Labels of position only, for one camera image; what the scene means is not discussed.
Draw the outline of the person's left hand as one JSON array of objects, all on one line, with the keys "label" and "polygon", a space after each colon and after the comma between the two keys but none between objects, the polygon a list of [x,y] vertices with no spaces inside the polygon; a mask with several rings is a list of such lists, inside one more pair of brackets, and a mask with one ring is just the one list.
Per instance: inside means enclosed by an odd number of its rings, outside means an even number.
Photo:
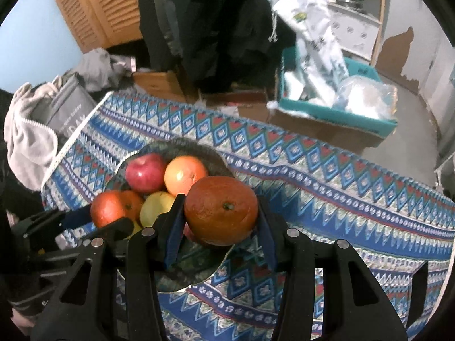
[{"label": "person's left hand", "polygon": [[29,336],[31,334],[32,328],[35,325],[35,323],[33,321],[31,321],[30,319],[27,319],[25,316],[20,314],[15,309],[12,309],[11,321],[26,336]]}]

